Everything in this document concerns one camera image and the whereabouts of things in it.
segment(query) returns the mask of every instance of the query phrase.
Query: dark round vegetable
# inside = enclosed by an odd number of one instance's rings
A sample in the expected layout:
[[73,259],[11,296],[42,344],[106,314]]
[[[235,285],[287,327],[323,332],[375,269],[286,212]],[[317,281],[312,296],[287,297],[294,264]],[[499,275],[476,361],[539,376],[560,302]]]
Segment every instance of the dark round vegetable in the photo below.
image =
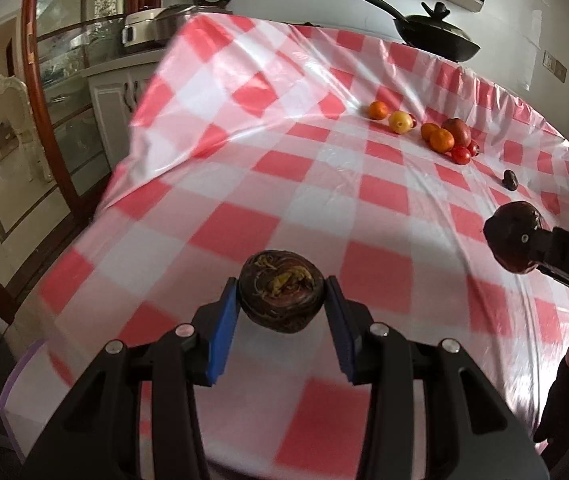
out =
[[523,232],[542,228],[538,209],[529,202],[509,202],[500,206],[482,228],[496,261],[509,272],[526,274],[537,267],[529,259],[529,245],[522,243]]
[[299,254],[262,251],[242,266],[238,298],[250,320],[292,334],[305,328],[321,309],[324,278]]
[[516,173],[511,170],[505,170],[505,174],[502,176],[502,185],[510,191],[515,191],[518,189],[518,179],[516,177]]

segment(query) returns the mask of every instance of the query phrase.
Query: countertop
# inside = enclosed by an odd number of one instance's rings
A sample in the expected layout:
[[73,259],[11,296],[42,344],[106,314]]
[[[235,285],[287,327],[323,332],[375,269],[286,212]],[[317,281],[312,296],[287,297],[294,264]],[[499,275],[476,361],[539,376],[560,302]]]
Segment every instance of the countertop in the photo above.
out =
[[158,63],[164,56],[164,53],[165,49],[163,48],[137,52],[136,54],[119,57],[118,59],[112,59],[111,61],[106,61],[104,63],[85,68],[84,70],[80,70],[80,75],[82,77],[91,77],[104,72],[111,72],[112,70],[120,70],[149,63]]

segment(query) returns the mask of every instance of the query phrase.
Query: plastic tablecloth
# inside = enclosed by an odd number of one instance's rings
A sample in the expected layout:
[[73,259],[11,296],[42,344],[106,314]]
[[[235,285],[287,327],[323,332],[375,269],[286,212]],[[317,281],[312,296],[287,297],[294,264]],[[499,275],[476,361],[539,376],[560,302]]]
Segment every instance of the plastic tablecloth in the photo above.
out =
[[[418,129],[391,134],[363,115],[374,99],[420,123],[460,117],[482,153],[457,166]],[[40,284],[49,339],[3,405],[15,434],[31,425],[25,452],[107,341],[149,342],[190,320],[264,248],[337,275],[346,297],[407,338],[455,337],[535,426],[569,344],[569,290],[507,273],[482,236],[514,200],[569,229],[569,143],[524,101],[402,44],[207,14],[167,49],[131,135],[94,223]],[[517,191],[500,184],[507,168]],[[28,389],[37,377],[55,383],[55,400]],[[241,314],[225,375],[196,397],[212,460],[263,477],[353,478],[369,390],[340,373],[324,313],[295,335]]]

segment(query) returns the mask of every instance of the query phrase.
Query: frying pan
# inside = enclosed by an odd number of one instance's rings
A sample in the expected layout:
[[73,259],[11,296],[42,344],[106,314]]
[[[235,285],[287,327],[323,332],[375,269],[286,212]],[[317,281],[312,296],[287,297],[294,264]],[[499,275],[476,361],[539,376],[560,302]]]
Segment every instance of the frying pan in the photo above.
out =
[[423,2],[422,6],[428,16],[418,14],[404,16],[384,0],[364,1],[395,18],[396,30],[408,46],[426,50],[455,62],[468,61],[481,49],[464,31],[443,21],[451,11],[442,2],[438,2],[433,10]]

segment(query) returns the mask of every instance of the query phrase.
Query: silver bolt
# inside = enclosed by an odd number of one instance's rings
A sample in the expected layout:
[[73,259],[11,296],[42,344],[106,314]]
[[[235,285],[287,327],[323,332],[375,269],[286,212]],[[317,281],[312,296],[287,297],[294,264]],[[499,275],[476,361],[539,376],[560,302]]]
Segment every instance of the silver bolt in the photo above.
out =
[[191,337],[196,333],[196,329],[192,324],[183,323],[176,327],[176,335],[178,337]]
[[123,348],[124,348],[124,343],[122,341],[117,340],[117,339],[114,339],[113,341],[109,341],[104,346],[104,350],[106,351],[106,353],[111,354],[111,355],[119,354]]
[[385,337],[389,335],[389,327],[385,323],[372,323],[369,332],[377,337]]
[[458,343],[458,341],[455,339],[451,339],[450,337],[443,339],[440,343],[440,346],[450,354],[457,354],[460,351],[460,343]]

